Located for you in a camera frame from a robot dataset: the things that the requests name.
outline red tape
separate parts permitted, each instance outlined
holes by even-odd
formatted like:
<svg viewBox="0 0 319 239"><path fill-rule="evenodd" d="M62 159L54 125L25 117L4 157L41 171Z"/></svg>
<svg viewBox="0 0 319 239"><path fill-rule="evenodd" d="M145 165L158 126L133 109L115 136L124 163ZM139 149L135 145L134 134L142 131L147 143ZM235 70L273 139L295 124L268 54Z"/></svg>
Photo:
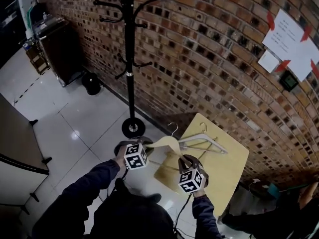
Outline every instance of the red tape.
<svg viewBox="0 0 319 239"><path fill-rule="evenodd" d="M281 62L281 64L277 67L277 69L275 70L275 72L280 72L280 71L283 71L287 66L288 64L290 63L290 59L289 60L284 60L283 62Z"/></svg>
<svg viewBox="0 0 319 239"><path fill-rule="evenodd" d="M275 21L273 18L273 15L270 13L270 11L267 13L267 20L268 20L268 25L270 30L274 31L275 30Z"/></svg>
<svg viewBox="0 0 319 239"><path fill-rule="evenodd" d="M315 76L319 78L319 70L313 60L311 60L311 68L313 69Z"/></svg>
<svg viewBox="0 0 319 239"><path fill-rule="evenodd" d="M304 35L301 38L300 42L307 41L312 29L313 28L311 26L309 26L309 25L305 27Z"/></svg>

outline wooden tabletop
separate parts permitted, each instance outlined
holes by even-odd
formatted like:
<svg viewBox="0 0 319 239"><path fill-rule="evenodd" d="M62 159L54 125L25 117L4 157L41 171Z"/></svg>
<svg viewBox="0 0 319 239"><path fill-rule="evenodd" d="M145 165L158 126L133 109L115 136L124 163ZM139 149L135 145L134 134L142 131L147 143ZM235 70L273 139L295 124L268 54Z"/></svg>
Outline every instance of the wooden tabletop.
<svg viewBox="0 0 319 239"><path fill-rule="evenodd" d="M222 145L228 151L228 154L204 153L201 150L182 148L181 151L182 154L189 154L196 158L201 157L200 162L209 175L209 184L205 188L205 192L215 207L214 214L220 216L236 189L244 170L249 150L201 114L196 114L181 139L201 133L205 128L204 125L200 125L202 122L207 125L205 134L212 139L217 138L215 141ZM218 148L211 146L209 142L201 142L203 142L203 140L188 142L187 145L190 146L200 143L196 145L196 148L219 151ZM185 197L188 196L188 194L184 193L178 186L179 172L177 155L168 153L166 160L157 170L154 177L178 194L184 195Z"/></svg>

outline brick wall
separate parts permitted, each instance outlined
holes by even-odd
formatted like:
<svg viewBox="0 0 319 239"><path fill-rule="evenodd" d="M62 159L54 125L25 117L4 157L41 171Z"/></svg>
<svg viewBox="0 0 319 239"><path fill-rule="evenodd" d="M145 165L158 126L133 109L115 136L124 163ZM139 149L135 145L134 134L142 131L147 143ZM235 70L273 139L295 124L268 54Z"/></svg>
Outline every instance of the brick wall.
<svg viewBox="0 0 319 239"><path fill-rule="evenodd" d="M127 95L126 79L114 80L124 65L123 23L93 0L41 0L51 13L69 20L79 33L86 66L108 86ZM134 6L146 0L135 0ZM303 182L319 168L318 80L310 73L288 93L257 63L269 27L267 13L280 8L301 27L313 27L319 45L319 0L165 0L138 15L134 69L136 104L163 126L181 128L200 112L250 150L242 175L279 187Z"/></svg>

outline paper sign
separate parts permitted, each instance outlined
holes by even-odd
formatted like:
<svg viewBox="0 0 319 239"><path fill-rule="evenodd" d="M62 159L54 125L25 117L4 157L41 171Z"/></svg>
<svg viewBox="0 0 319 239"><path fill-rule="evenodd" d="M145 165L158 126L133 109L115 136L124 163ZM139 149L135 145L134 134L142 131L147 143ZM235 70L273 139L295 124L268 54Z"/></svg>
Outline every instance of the paper sign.
<svg viewBox="0 0 319 239"><path fill-rule="evenodd" d="M312 70L311 60L319 62L319 51L310 38L301 42L304 30L282 9L274 22L275 29L268 31L263 44L281 60L290 60L288 67L303 81Z"/></svg>
<svg viewBox="0 0 319 239"><path fill-rule="evenodd" d="M268 73L271 73L278 66L279 60L266 50L264 55L259 59L258 64L265 68Z"/></svg>

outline black coat rack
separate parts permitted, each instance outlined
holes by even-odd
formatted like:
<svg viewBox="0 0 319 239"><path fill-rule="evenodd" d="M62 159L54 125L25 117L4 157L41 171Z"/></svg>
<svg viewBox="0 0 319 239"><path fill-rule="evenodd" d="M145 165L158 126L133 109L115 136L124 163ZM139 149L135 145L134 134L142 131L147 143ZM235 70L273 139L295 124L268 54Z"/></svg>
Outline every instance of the black coat rack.
<svg viewBox="0 0 319 239"><path fill-rule="evenodd" d="M136 24L135 19L137 14L143 9L143 7L151 2L155 2L158 0L148 0L145 3L141 4L135 12L134 10L134 0L118 0L121 5L117 5L114 3L103 2L99 0L95 0L93 2L94 5L104 5L109 7L117 8L121 11L122 17L118 20L110 20L107 18L100 17L101 22L110 22L117 23L124 19L125 25L125 55L126 61L118 54L120 60L126 64L125 70L117 75L115 79L120 78L124 74L126 74L127 83L128 83L128 95L129 95L129 107L130 107L130 118L125 120L122 124L122 132L127 138L135 138L140 137L145 132L144 123L135 117L135 107L134 107L134 76L133 76L133 66L135 67L143 67L151 65L152 62L138 65L134 60L134 46L135 46L135 27L147 28L147 24Z"/></svg>

